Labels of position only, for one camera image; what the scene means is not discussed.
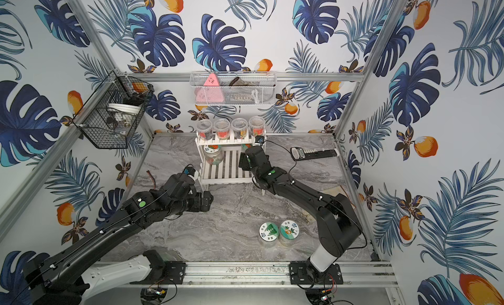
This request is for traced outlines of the white slatted wooden shelf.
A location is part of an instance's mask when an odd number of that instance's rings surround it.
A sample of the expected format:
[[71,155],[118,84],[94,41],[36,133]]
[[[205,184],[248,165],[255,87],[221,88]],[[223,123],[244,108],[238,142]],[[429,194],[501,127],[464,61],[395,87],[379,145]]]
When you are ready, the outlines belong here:
[[[252,173],[244,171],[238,167],[240,154],[242,151],[242,144],[252,144],[255,138],[249,134],[246,139],[235,139],[233,131],[230,132],[230,138],[220,140],[216,134],[214,138],[209,141],[200,140],[198,137],[195,139],[196,147],[201,159],[200,169],[198,174],[198,181],[204,190],[208,190],[210,185],[223,185],[223,184],[252,184]],[[203,153],[203,146],[206,145],[219,145],[221,146],[224,159],[218,165],[210,165],[206,162]]]

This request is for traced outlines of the clear seed container red label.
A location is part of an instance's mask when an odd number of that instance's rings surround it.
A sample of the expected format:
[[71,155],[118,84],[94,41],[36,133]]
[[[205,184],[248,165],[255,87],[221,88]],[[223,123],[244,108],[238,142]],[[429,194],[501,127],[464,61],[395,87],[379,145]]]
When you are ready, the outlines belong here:
[[253,137],[264,136],[265,134],[265,120],[260,116],[254,116],[249,120],[250,134]]

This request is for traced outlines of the clear seed container dark seeds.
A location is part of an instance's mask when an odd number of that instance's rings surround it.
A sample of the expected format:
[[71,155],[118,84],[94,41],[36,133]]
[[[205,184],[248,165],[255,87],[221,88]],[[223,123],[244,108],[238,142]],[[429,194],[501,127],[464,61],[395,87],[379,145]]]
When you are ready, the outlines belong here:
[[248,137],[248,122],[244,118],[232,120],[231,128],[235,139],[246,139]]

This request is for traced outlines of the jar with tomato lid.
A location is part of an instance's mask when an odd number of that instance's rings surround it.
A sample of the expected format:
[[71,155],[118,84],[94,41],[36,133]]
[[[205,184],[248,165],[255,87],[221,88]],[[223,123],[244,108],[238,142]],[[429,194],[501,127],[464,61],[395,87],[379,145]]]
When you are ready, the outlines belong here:
[[206,162],[210,165],[218,165],[224,159],[223,150],[219,145],[203,146],[203,153],[205,155]]

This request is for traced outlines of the clear seed container front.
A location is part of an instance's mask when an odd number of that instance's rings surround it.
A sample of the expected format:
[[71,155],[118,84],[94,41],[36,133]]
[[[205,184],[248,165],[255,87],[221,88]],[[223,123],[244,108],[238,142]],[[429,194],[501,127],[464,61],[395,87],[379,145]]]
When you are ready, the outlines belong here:
[[230,138],[230,122],[227,119],[222,118],[215,121],[213,128],[218,139],[226,140]]

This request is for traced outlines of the jar with green tree lid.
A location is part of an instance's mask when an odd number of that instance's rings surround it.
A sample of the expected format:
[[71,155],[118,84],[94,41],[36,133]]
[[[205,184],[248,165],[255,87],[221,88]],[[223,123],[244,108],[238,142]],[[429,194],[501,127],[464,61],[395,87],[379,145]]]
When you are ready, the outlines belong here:
[[264,222],[259,227],[259,243],[266,248],[274,247],[278,243],[280,231],[273,222]]

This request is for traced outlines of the jar with pineapple lid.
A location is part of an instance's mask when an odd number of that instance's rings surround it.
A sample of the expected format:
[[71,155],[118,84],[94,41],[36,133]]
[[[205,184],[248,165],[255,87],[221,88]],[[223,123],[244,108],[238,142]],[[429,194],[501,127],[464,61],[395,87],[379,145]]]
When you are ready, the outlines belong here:
[[280,243],[286,247],[294,245],[298,241],[301,232],[298,223],[293,220],[283,221],[279,226],[279,231]]

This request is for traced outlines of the jar with strawberry lid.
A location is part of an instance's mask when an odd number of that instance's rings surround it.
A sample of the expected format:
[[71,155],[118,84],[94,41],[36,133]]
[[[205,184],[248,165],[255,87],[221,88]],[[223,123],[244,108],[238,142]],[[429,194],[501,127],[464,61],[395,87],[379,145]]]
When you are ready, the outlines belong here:
[[252,147],[253,145],[252,144],[242,144],[241,145],[241,150],[243,152],[245,152],[247,149],[249,149],[250,147]]

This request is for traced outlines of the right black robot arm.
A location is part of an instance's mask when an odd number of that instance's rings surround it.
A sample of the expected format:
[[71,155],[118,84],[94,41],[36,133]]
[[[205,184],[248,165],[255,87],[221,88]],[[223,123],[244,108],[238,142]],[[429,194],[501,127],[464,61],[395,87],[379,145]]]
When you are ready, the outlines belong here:
[[315,219],[320,244],[308,263],[317,272],[326,272],[364,234],[347,197],[318,192],[288,171],[272,166],[262,147],[242,152],[239,167],[252,173],[260,189],[293,202]]

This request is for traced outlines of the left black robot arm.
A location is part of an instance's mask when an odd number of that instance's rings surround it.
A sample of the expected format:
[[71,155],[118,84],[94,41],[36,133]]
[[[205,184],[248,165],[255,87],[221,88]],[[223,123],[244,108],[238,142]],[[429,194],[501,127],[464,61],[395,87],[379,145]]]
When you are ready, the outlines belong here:
[[164,281],[165,262],[155,251],[130,262],[107,266],[94,264],[130,237],[185,212],[206,213],[213,195],[197,191],[192,176],[172,175],[159,190],[135,193],[90,234],[56,255],[25,264],[23,275],[31,304],[81,304],[97,294],[128,283]]

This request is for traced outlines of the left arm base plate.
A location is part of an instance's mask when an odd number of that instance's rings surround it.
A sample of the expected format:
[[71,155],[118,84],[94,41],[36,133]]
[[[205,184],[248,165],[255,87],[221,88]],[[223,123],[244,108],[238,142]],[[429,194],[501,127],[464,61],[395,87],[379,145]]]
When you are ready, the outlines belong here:
[[185,262],[165,261],[155,250],[146,251],[142,256],[147,257],[150,271],[143,280],[134,284],[183,284],[187,268]]

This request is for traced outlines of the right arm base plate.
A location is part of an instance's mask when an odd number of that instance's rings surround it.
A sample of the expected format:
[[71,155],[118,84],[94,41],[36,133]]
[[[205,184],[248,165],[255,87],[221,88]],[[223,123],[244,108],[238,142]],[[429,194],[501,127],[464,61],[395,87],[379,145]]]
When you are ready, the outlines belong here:
[[343,284],[341,268],[338,264],[331,264],[324,272],[319,272],[309,261],[290,262],[288,273],[292,285],[336,285]]

